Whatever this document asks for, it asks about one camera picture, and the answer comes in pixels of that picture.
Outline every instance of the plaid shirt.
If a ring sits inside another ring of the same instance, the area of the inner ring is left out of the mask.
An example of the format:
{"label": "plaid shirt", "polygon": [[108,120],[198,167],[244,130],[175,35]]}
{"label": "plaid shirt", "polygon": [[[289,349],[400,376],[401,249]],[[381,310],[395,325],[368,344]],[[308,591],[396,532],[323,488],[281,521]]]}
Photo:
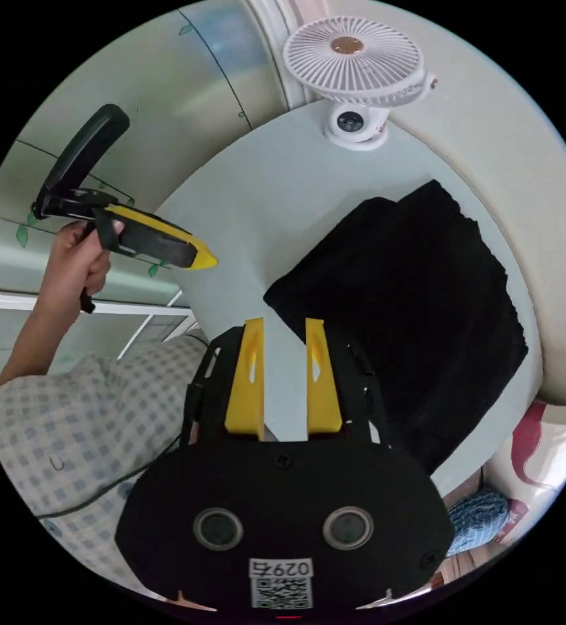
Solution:
{"label": "plaid shirt", "polygon": [[59,514],[107,490],[40,523],[93,572],[160,599],[129,569],[114,535],[139,469],[181,431],[205,351],[183,335],[119,361],[89,356],[70,373],[0,387],[0,461],[32,513]]}

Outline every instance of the screw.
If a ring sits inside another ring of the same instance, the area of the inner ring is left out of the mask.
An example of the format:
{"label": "screw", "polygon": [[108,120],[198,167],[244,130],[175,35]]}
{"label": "screw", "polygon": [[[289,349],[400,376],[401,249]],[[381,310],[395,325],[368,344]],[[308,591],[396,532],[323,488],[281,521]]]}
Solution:
{"label": "screw", "polygon": [[420,560],[420,566],[422,568],[431,568],[432,566],[435,566],[436,564],[437,564],[437,552],[436,551],[429,551],[422,557],[422,560]]}
{"label": "screw", "polygon": [[277,469],[289,469],[291,467],[291,456],[289,454],[277,454],[275,456],[275,467]]}

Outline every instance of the white table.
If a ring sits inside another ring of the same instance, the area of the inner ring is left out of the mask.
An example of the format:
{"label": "white table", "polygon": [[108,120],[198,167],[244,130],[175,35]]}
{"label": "white table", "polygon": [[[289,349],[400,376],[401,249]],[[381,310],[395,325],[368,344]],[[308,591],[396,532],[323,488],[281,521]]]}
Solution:
{"label": "white table", "polygon": [[[469,187],[424,143],[389,125],[375,152],[352,152],[322,135],[324,101],[296,109],[236,141],[179,187],[157,214],[194,232],[219,259],[214,270],[174,270],[210,337],[265,318],[266,423],[279,440],[306,439],[303,343],[264,302],[265,291],[364,199],[399,200],[437,179],[475,219],[504,265],[529,348],[496,404],[435,472],[446,494],[508,438],[541,384],[539,334],[526,283],[499,228]],[[342,300],[351,315],[354,302]]]}

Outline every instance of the white fan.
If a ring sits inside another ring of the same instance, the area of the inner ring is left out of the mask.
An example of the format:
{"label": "white fan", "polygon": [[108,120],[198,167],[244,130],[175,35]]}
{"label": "white fan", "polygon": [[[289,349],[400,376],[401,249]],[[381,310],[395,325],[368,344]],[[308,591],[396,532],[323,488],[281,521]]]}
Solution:
{"label": "white fan", "polygon": [[351,150],[381,146],[389,111],[423,98],[437,84],[413,41],[365,18],[305,24],[286,41],[283,58],[296,80],[335,103],[325,133]]}

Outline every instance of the black cloth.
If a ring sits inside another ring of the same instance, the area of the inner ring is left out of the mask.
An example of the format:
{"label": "black cloth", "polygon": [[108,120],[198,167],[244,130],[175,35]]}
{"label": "black cloth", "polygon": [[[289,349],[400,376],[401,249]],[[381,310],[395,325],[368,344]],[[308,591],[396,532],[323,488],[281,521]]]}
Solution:
{"label": "black cloth", "polygon": [[433,180],[399,202],[364,201],[264,300],[302,340],[307,317],[359,340],[390,435],[430,475],[528,353],[506,281],[478,224]]}

